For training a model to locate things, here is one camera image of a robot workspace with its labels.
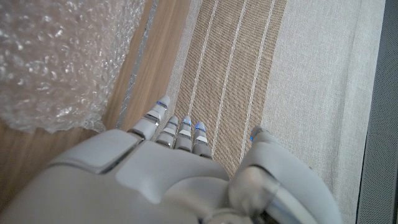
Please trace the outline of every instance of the beige fabric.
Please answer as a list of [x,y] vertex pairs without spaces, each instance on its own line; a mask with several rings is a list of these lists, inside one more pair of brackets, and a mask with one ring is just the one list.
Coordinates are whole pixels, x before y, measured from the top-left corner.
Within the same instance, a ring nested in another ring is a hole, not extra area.
[[203,121],[214,158],[232,174],[261,122],[285,1],[203,1],[175,109]]

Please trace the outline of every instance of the wooden surface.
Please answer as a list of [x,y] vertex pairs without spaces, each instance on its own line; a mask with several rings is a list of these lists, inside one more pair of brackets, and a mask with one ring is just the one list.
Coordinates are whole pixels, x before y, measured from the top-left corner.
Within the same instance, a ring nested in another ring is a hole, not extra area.
[[131,126],[165,94],[177,56],[190,1],[159,1],[142,62],[138,69],[132,98],[122,129]]
[[[103,116],[108,129],[114,128],[134,66],[152,1],[148,1],[140,25],[131,40],[121,73]],[[165,94],[177,55],[190,1],[159,1],[141,65],[127,108],[123,129],[128,129]],[[96,132],[75,128],[49,134],[37,129],[34,134],[7,127],[0,121],[0,211],[43,169],[49,160]]]

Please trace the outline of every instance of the robotic hand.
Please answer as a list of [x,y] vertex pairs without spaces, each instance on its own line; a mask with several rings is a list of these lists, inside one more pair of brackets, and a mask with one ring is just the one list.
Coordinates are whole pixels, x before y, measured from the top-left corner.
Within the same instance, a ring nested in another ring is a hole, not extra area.
[[260,126],[232,180],[202,122],[191,142],[190,118],[177,128],[173,116],[151,141],[169,103],[161,98],[127,133],[106,131],[58,156],[0,223],[341,223],[322,180]]

